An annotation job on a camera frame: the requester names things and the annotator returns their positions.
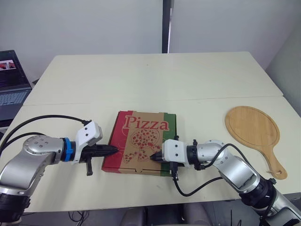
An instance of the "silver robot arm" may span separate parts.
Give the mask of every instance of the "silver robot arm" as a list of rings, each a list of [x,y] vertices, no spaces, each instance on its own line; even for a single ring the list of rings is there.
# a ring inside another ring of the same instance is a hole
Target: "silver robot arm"
[[[48,136],[28,138],[21,152],[0,173],[0,222],[20,221],[46,166],[60,161],[73,161],[73,164],[86,162],[90,170],[89,173],[87,170],[87,176],[91,175],[91,157],[104,156],[103,153],[110,152],[108,145],[95,147],[94,144],[102,137],[101,128],[91,121],[77,132],[73,142],[68,138]]]
[[[195,169],[204,162],[210,162],[225,144],[210,140],[205,144],[187,145],[178,140],[167,140],[162,145],[164,161],[182,163],[185,167],[194,164]],[[232,155],[225,148],[212,164],[221,177],[239,194],[242,202],[252,206],[260,215],[264,215],[272,205],[265,220],[271,226],[295,225],[301,221],[301,212],[287,200],[274,186],[274,179],[264,179],[251,165],[243,159]]]

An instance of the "white wall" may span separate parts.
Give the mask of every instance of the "white wall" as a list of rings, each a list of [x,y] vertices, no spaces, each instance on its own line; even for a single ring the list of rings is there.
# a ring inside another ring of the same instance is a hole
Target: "white wall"
[[[266,71],[301,116],[301,21]]]
[[[0,0],[0,50],[31,81],[56,55],[160,53],[161,42],[162,0]]]
[[[249,51],[265,69],[301,19],[301,0],[175,0],[170,52]]]

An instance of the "cardboard box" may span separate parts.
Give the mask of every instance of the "cardboard box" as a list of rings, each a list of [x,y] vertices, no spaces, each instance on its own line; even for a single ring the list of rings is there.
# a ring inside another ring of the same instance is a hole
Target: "cardboard box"
[[[175,114],[119,112],[110,138],[110,145],[119,151],[104,159],[102,170],[169,176],[169,163],[155,162],[149,157],[161,151],[162,143],[175,135]]]

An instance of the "laptop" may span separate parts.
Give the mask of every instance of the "laptop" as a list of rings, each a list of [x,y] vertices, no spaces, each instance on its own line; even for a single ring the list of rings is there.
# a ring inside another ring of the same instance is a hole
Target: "laptop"
[[[0,51],[0,127],[10,124],[31,90],[15,51]]]

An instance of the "pizza illustration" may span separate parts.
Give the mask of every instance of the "pizza illustration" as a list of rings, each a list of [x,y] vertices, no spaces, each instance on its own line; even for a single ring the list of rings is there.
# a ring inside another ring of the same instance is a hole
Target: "pizza illustration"
[[[124,155],[124,162],[130,162],[136,155],[138,155],[138,161],[147,161],[149,159],[145,149],[151,148],[153,152],[161,150],[161,146],[157,145],[160,134],[156,129],[138,129],[131,136],[131,145],[139,148],[139,151],[128,153]]]

